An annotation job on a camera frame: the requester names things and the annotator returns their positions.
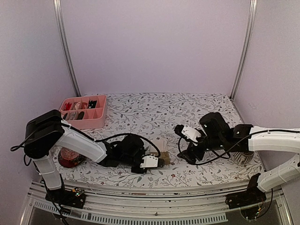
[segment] floral pattern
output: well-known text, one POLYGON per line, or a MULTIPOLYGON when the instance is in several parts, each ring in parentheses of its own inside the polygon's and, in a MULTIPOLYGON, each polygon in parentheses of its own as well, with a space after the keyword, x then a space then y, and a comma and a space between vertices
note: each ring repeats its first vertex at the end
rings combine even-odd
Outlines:
MULTIPOLYGON (((247 165, 237 165, 231 159, 218 159, 207 165, 189 165, 177 157, 179 137, 173 129, 178 124, 200 128, 199 119, 209 112, 220 112, 233 127, 241 120, 226 95, 221 94, 110 94, 107 95, 105 126, 101 129, 83 130, 94 138, 101 139, 118 133, 135 133, 149 138, 163 139, 171 164, 159 169, 148 170, 145 174, 130 172, 130 167, 119 165, 116 168, 102 167, 87 159, 75 168, 64 168, 57 161, 61 147, 54 149, 54 161, 62 177, 67 180, 99 185, 123 187, 187 187, 214 185, 248 180, 262 172, 262 164, 257 154, 247 165)), ((188 144, 181 142, 181 149, 188 144)), ((214 158, 206 152, 204 161, 214 158)))

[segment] pink organizer box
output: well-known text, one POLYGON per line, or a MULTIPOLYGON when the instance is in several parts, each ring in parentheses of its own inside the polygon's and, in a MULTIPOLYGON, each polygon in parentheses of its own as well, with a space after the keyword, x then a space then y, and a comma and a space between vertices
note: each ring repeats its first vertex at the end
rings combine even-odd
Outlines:
POLYGON ((102 128, 104 127, 105 116, 107 111, 107 103, 105 95, 88 96, 88 97, 71 97, 67 98, 60 107, 61 116, 67 113, 66 121, 77 129, 102 128), (89 106, 89 101, 97 101, 96 107, 93 109, 85 108, 89 106), (70 110, 64 111, 65 104, 70 103, 70 110), (84 112, 82 120, 76 120, 78 115, 84 112))

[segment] pink tray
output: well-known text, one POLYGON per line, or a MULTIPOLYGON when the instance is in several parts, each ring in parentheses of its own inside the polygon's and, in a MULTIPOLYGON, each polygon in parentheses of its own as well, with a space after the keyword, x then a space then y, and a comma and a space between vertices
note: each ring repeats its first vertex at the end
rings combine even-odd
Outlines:
POLYGON ((97 95, 97 96, 89 96, 89 97, 71 97, 67 98, 60 107, 61 116, 64 117, 66 113, 68 113, 66 117, 66 121, 77 129, 88 129, 88 128, 102 128, 105 122, 105 115, 107 111, 107 103, 105 95, 97 95), (89 104, 89 101, 97 101, 96 108, 94 109, 82 109, 82 103, 89 104), (78 110, 75 109, 76 102, 81 102, 78 110), (65 104, 71 104, 71 110, 64 111, 65 104), (68 120, 71 113, 75 112, 75 119, 68 120), (78 114, 80 112, 84 112, 84 117, 82 120, 76 120, 78 114))

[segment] white wall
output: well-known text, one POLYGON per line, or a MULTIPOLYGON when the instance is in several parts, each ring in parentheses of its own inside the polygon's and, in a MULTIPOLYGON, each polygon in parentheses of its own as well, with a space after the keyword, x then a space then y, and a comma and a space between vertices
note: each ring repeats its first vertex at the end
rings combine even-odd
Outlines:
MULTIPOLYGON (((254 32, 235 100, 245 122, 300 128, 300 1, 258 1, 254 32)), ((265 152, 268 169, 293 154, 265 152)), ((300 181, 283 185, 294 224, 300 224, 300 181)))
POLYGON ((0 1, 0 224, 16 225, 36 172, 9 152, 26 123, 74 96, 52 0, 0 1))
POLYGON ((82 94, 230 94, 249 0, 64 0, 82 94))

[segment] floral tablecloth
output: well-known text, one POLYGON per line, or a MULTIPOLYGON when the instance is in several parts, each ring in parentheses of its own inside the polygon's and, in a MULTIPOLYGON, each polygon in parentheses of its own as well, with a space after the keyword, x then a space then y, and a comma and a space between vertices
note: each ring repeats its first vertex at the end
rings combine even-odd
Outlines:
MULTIPOLYGON (((54 161, 62 177, 66 180, 99 185, 124 187, 186 187, 214 185, 248 180, 262 172, 262 164, 255 154, 248 165, 240 166, 231 159, 218 159, 202 166, 189 165, 178 158, 178 136, 173 129, 178 124, 188 124, 199 128, 199 119, 209 112, 220 112, 233 127, 241 120, 226 95, 183 94, 183 93, 142 93, 107 95, 105 126, 101 129, 83 130, 94 138, 101 139, 118 133, 131 132, 151 140, 167 142, 171 164, 164 168, 151 169, 145 174, 130 172, 130 167, 102 167, 87 159, 82 165, 67 169, 62 167, 57 156, 60 147, 55 147, 54 161)), ((187 147, 182 141, 182 149, 187 147)), ((214 158, 205 153, 204 161, 214 158)))

